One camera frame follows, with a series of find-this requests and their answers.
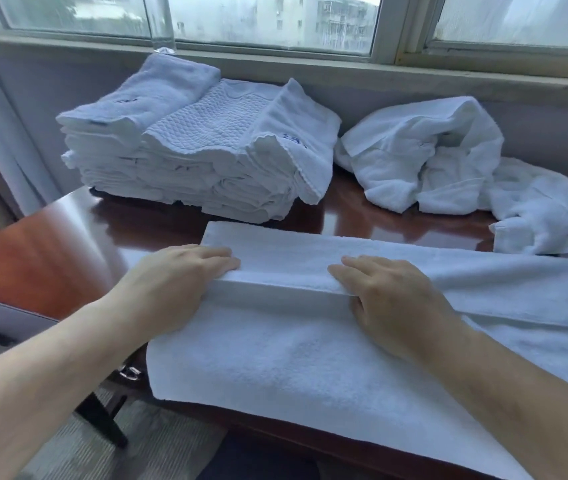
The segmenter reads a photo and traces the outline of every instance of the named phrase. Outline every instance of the forearm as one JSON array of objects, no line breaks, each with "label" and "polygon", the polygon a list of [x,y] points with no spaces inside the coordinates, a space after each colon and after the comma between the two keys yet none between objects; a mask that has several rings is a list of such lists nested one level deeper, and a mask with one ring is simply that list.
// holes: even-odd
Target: forearm
[{"label": "forearm", "polygon": [[13,478],[144,338],[91,304],[0,355],[0,479]]},{"label": "forearm", "polygon": [[568,478],[568,383],[460,324],[423,366],[536,479]]}]

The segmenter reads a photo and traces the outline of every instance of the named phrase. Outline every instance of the window sill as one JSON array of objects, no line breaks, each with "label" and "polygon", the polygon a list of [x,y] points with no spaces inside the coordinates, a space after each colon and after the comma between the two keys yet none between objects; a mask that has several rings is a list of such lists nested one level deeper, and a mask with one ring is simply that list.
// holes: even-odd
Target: window sill
[{"label": "window sill", "polygon": [[[31,57],[72,63],[138,68],[150,47],[86,41],[0,36],[0,57]],[[387,66],[350,61],[179,50],[185,59],[210,64],[231,79],[401,91],[424,97],[474,96],[481,101],[568,108],[568,79]]]}]

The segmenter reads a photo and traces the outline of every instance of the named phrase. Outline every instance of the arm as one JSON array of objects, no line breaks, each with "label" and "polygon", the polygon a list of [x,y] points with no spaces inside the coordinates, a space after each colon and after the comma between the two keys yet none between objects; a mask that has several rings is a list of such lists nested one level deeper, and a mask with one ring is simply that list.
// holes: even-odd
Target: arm
[{"label": "arm", "polygon": [[129,354],[183,327],[206,285],[239,260],[227,248],[168,248],[104,298],[0,355],[0,479],[13,478]]},{"label": "arm", "polygon": [[466,325],[410,263],[342,262],[329,272],[373,341],[430,372],[531,476],[568,479],[568,383]]}]

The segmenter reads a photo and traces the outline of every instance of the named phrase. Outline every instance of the chair leg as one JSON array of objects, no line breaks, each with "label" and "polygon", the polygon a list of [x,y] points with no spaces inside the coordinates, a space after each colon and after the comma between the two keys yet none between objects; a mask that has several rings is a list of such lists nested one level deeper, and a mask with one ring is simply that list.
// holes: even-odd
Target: chair leg
[{"label": "chair leg", "polygon": [[120,427],[94,393],[90,393],[75,409],[75,412],[117,448],[128,446],[128,438],[122,433]]}]

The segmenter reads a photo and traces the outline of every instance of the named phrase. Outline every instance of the glossy table surface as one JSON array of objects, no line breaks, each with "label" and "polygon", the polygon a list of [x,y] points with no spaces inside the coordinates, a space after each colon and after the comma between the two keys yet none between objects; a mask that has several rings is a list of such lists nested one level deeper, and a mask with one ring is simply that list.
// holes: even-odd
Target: glossy table surface
[{"label": "glossy table surface", "polygon": [[[209,220],[199,209],[97,195],[81,188],[0,232],[0,303],[64,319],[108,292],[145,254],[199,243]],[[285,230],[406,242],[439,248],[492,249],[487,212],[434,216],[415,208],[402,215],[364,197],[357,181],[339,169],[319,205],[296,202]],[[143,367],[143,353],[137,363]],[[134,386],[152,401],[148,383]],[[237,426],[319,454],[406,479],[486,478],[476,472],[378,445],[235,411],[196,404],[162,403],[181,412]]]}]

